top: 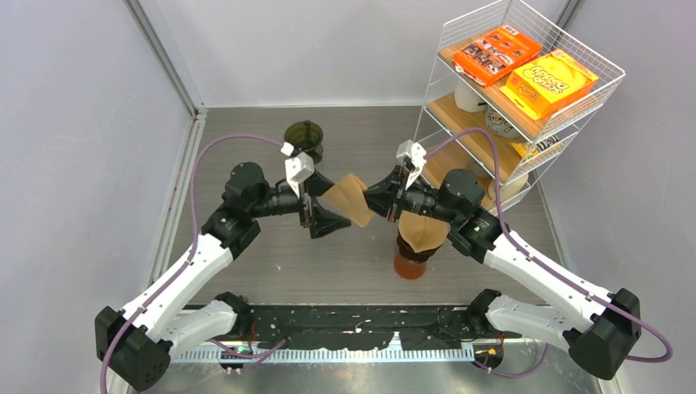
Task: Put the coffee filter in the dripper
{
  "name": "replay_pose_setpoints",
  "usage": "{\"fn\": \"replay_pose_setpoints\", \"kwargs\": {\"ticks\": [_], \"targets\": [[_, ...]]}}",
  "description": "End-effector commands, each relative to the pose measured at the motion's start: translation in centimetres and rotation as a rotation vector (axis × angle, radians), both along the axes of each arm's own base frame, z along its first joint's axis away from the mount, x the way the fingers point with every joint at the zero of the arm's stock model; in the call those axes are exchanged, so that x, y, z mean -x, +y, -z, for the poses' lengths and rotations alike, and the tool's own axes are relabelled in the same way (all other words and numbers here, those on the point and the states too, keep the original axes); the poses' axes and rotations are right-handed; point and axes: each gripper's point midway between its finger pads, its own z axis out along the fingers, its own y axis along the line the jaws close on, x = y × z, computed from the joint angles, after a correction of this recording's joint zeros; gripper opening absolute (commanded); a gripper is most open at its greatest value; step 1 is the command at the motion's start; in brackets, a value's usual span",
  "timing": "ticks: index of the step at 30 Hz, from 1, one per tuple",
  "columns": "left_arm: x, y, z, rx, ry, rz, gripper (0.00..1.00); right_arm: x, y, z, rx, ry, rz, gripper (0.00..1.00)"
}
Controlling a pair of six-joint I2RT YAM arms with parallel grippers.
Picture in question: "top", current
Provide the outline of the amber brown coffee dripper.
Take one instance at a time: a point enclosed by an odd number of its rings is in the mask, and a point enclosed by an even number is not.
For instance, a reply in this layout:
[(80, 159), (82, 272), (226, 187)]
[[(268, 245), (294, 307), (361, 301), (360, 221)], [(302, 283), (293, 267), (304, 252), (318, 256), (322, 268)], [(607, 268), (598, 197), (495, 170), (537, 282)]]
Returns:
[(434, 249), (416, 252), (410, 246), (410, 244), (401, 236), (401, 234), (397, 235), (396, 244), (397, 244), (398, 254), (403, 259), (412, 261), (414, 263), (426, 263), (440, 249), (440, 247), (438, 246)]

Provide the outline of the brown paper coffee filter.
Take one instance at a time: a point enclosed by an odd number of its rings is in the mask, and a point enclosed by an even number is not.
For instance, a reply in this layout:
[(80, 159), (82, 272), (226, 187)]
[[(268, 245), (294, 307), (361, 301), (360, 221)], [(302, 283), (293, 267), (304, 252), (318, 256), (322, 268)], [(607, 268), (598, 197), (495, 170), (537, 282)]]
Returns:
[(416, 253), (439, 248), (450, 230), (448, 223), (403, 211), (398, 220), (398, 231)]

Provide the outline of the dark green coffee dripper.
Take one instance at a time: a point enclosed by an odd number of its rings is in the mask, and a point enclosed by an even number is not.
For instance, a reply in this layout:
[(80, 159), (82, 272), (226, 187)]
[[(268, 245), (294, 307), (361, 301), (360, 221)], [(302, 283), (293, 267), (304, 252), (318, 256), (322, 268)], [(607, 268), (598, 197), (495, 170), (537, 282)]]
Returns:
[(307, 153), (315, 164), (323, 160), (323, 129), (310, 120), (291, 124), (284, 133), (284, 141)]

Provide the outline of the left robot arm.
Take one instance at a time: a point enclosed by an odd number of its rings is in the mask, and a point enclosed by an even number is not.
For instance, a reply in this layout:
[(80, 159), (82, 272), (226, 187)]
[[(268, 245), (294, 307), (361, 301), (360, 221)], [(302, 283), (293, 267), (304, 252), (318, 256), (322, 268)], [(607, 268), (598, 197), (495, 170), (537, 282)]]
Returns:
[(259, 218), (296, 213), (316, 239), (350, 226), (350, 220), (322, 207), (317, 198), (333, 181), (310, 165), (286, 160), (286, 179), (267, 182), (257, 163), (235, 166), (222, 204), (195, 235), (190, 248), (153, 285), (116, 310), (105, 307), (95, 318), (100, 390), (107, 392), (113, 371), (135, 390), (150, 389), (170, 362), (198, 344), (228, 335), (248, 340), (254, 333), (251, 307), (230, 292), (202, 309), (178, 314), (217, 273), (238, 259), (260, 233)]

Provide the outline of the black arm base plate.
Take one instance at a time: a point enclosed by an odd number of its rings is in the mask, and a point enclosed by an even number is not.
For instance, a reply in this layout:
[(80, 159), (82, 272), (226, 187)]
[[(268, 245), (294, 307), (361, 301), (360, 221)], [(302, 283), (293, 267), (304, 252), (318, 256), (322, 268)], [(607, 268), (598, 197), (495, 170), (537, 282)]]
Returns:
[(404, 350), (453, 350), (466, 342), (497, 341), (457, 305), (253, 305), (217, 341), (254, 342), (286, 350), (384, 350), (398, 338)]

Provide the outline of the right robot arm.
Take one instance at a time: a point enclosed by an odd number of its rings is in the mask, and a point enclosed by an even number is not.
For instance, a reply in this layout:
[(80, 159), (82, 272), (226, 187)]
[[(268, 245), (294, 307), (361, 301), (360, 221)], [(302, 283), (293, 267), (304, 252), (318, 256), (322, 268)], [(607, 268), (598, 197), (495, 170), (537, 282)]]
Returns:
[(405, 170), (394, 167), (364, 191), (366, 204), (391, 222), (416, 213), (447, 223), (447, 238), (462, 255), (506, 274), (547, 302), (545, 307), (529, 305), (486, 289), (471, 303), (473, 333), (516, 332), (567, 352), (596, 378), (615, 377), (642, 334), (636, 294), (586, 282), (539, 253), (481, 207), (483, 188), (467, 170), (449, 171), (437, 189), (422, 181), (405, 183)]

